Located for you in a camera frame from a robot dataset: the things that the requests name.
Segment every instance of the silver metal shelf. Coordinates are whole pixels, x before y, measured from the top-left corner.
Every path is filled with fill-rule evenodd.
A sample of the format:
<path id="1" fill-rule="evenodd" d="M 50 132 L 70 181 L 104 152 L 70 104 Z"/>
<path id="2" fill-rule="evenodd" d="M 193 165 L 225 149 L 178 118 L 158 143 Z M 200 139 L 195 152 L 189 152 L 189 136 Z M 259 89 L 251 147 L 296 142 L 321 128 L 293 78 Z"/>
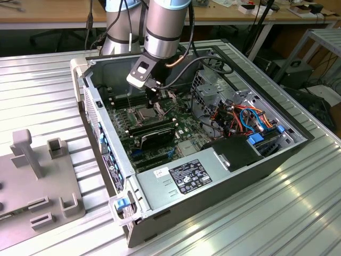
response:
<path id="1" fill-rule="evenodd" d="M 312 55 L 316 51 L 319 45 L 327 48 L 330 52 L 341 57 L 341 29 L 308 29 L 301 40 L 298 42 L 296 47 L 291 52 L 290 56 L 281 67 L 281 69 L 276 74 L 273 79 L 275 82 L 279 82 L 289 65 L 292 63 L 294 58 L 298 55 L 302 47 L 308 41 L 308 39 L 313 39 L 315 41 L 314 45 L 306 53 L 303 60 L 308 63 Z M 335 74 L 341 72 L 341 67 L 339 67 L 330 77 L 334 77 Z"/>

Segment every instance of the metal frame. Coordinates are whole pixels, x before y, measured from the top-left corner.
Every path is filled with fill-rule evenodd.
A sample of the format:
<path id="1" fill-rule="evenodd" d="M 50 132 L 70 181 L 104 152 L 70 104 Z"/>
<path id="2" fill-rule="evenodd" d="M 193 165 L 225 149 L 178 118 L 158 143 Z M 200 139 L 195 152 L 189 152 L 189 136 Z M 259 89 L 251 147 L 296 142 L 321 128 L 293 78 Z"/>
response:
<path id="1" fill-rule="evenodd" d="M 0 127 L 12 130 L 33 125 L 37 138 L 67 140 L 87 212 L 79 220 L 2 251 L 2 255 L 288 255 L 298 250 L 301 255 L 339 255 L 341 140 L 231 44 L 198 42 L 198 46 L 212 44 L 237 61 L 313 133 L 316 139 L 310 147 L 263 181 L 129 249 L 124 232 L 113 222 L 107 207 L 108 194 L 71 96 L 69 61 L 97 55 L 98 51 L 1 58 L 0 104 L 6 107 L 1 110 Z M 6 154 L 2 145 L 7 141 L 0 132 L 1 155 Z"/>
<path id="2" fill-rule="evenodd" d="M 278 71 L 277 75 L 273 79 L 275 82 L 278 82 L 280 78 L 283 76 L 289 65 L 292 63 L 294 58 L 298 55 L 302 47 L 308 41 L 308 39 L 313 39 L 315 43 L 310 48 L 310 50 L 306 53 L 303 60 L 309 61 L 316 51 L 319 45 L 327 48 L 329 51 L 334 53 L 335 55 L 341 57 L 341 29 L 309 29 L 305 32 L 301 40 L 298 42 L 296 47 L 291 52 L 290 56 Z M 341 71 L 341 67 L 338 68 L 330 77 L 334 74 L 337 74 Z"/>

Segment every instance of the white box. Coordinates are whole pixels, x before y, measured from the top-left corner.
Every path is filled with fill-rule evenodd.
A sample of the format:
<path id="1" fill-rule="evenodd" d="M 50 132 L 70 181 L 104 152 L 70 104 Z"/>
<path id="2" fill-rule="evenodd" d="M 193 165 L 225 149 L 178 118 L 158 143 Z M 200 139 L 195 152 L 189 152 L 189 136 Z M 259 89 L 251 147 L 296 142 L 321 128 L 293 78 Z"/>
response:
<path id="1" fill-rule="evenodd" d="M 251 14 L 252 13 L 252 11 L 253 11 L 254 9 L 251 9 L 251 10 L 249 10 L 249 9 L 246 9 L 246 8 L 244 8 L 242 5 L 239 5 L 239 7 L 238 7 L 238 11 L 240 11 L 240 12 L 242 12 L 242 13 L 244 13 L 244 14 Z"/>
<path id="2" fill-rule="evenodd" d="M 258 5 L 256 5 L 256 6 L 255 6 L 255 9 L 252 11 L 252 14 L 253 14 L 254 16 L 256 16 L 256 15 L 257 15 L 257 12 L 258 12 L 258 17 L 259 17 L 259 16 L 262 16 L 263 13 L 264 13 L 264 11 L 265 11 L 265 9 L 266 9 L 266 6 L 261 6 L 261 7 L 259 8 L 259 12 L 258 12 Z M 272 15 L 272 13 L 273 13 L 273 11 L 272 11 L 271 9 L 269 9 L 269 12 L 267 13 L 266 16 Z"/>

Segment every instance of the floor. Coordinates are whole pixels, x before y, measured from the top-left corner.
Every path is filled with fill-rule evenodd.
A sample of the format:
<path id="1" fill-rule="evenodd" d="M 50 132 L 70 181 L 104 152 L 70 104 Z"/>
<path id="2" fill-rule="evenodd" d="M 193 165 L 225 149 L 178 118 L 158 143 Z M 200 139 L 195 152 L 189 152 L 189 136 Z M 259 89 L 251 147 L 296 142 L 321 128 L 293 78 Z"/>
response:
<path id="1" fill-rule="evenodd" d="M 239 32 L 236 36 L 234 34 L 235 29 L 229 26 L 215 26 L 211 33 L 207 36 L 207 39 L 219 39 L 226 38 L 235 47 L 241 50 L 245 38 L 248 35 L 248 26 L 238 26 Z M 36 39 L 36 45 L 30 44 L 30 36 L 41 33 L 46 30 L 1 30 L 0 31 L 0 57 L 30 55 L 30 54 L 42 54 L 55 52 L 55 48 L 60 37 L 60 34 L 43 36 Z M 63 40 L 60 47 L 60 52 L 68 51 L 80 51 L 84 50 L 84 41 L 86 36 L 86 30 L 77 31 L 79 36 L 84 40 L 80 41 L 73 37 L 69 37 Z M 95 33 L 89 38 L 90 42 L 95 40 Z M 266 60 L 281 59 L 281 56 L 269 49 L 261 49 L 259 52 L 258 60 L 261 58 Z"/>

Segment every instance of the wooden desk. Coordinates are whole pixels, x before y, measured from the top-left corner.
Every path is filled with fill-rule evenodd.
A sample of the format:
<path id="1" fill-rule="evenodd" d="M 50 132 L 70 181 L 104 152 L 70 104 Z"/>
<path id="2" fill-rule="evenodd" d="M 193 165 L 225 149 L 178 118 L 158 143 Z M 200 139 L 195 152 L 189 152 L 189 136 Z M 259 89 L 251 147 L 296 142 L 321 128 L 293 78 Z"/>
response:
<path id="1" fill-rule="evenodd" d="M 0 7 L 1 29 L 53 29 L 53 28 L 85 28 L 89 13 L 89 0 L 20 0 L 25 12 Z M 264 21 L 264 28 L 255 43 L 249 59 L 253 60 L 264 43 L 274 24 L 314 24 L 327 23 L 332 28 L 338 17 L 327 17 L 326 20 L 316 18 L 300 18 L 290 11 L 288 6 L 281 5 Z M 195 7 L 196 25 L 249 25 L 254 22 L 254 15 L 245 15 L 236 6 L 219 5 L 210 2 L 209 7 Z M 98 0 L 93 1 L 94 27 L 106 27 L 106 13 Z"/>

